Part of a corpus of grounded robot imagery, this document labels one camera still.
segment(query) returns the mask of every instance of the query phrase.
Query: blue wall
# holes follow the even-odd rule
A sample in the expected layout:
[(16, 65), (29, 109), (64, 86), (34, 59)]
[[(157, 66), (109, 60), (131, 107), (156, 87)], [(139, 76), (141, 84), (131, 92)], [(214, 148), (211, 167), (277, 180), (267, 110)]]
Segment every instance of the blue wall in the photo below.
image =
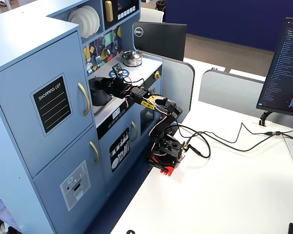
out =
[(166, 14), (190, 34), (275, 51), (293, 0), (168, 0)]

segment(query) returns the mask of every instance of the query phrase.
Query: white plate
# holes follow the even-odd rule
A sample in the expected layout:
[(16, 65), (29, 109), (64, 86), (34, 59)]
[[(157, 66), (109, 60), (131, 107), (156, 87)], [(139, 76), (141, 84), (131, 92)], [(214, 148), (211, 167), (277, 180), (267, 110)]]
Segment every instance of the white plate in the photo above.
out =
[(96, 26), (96, 22), (94, 21), (94, 17), (92, 16), (91, 12), (86, 8), (82, 7), (82, 8), (79, 8), (79, 10), (83, 11), (88, 17), (88, 19), (90, 21), (90, 36), (92, 36), (92, 34), (94, 33), (95, 26)]
[(83, 8), (87, 9), (88, 11), (90, 11), (91, 14), (93, 15), (94, 21), (96, 22), (94, 33), (97, 33), (97, 31), (99, 30), (99, 27), (100, 27), (100, 17), (98, 15), (98, 12), (91, 6), (83, 6)]
[(72, 23), (76, 23), (80, 25), (81, 37), (88, 38), (90, 36), (90, 19), (84, 13), (84, 11), (80, 11), (80, 8), (73, 11), (68, 16), (68, 21)]

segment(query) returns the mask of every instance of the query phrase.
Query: colorful backsplash tile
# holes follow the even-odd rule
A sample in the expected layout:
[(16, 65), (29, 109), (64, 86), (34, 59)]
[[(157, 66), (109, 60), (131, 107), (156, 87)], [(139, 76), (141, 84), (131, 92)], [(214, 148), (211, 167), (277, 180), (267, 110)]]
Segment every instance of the colorful backsplash tile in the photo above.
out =
[[(122, 50), (122, 35), (121, 35), (121, 27), (118, 26), (114, 30), (110, 31), (105, 35), (106, 40), (106, 48), (110, 50), (111, 55), (108, 57), (105, 51), (105, 41), (104, 36), (99, 37), (97, 40), (91, 42), (86, 47), (84, 47), (84, 60), (86, 63), (86, 67), (88, 69), (88, 76), (92, 74), (94, 71), (98, 70), (100, 67), (102, 67), (104, 64), (106, 64), (108, 61), (110, 61), (112, 58), (117, 56), (121, 50)], [(102, 63), (98, 66), (96, 57), (97, 55), (100, 55)]]

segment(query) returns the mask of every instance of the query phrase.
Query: black robotic arm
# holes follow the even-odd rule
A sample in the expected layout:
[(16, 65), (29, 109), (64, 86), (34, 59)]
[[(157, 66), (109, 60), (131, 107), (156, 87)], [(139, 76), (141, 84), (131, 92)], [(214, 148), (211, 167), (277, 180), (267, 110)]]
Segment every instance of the black robotic arm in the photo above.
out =
[(165, 129), (181, 115), (181, 108), (166, 97), (151, 94), (142, 86), (133, 86), (132, 83), (126, 82), (120, 64), (115, 65), (113, 70), (116, 78), (100, 78), (95, 81), (96, 87), (117, 98), (133, 99), (134, 102), (165, 116), (149, 133), (150, 141), (153, 143), (153, 158), (149, 159), (149, 163), (171, 175), (182, 157), (184, 143), (181, 144), (174, 137), (165, 134)]

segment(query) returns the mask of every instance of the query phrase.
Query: computer monitor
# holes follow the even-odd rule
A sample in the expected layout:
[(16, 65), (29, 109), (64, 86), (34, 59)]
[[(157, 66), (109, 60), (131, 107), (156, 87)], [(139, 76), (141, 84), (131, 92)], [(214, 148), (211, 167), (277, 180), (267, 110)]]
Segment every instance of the computer monitor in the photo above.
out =
[(186, 44), (186, 24), (134, 23), (136, 49), (183, 61)]
[(257, 106), (293, 116), (293, 18), (286, 18)]

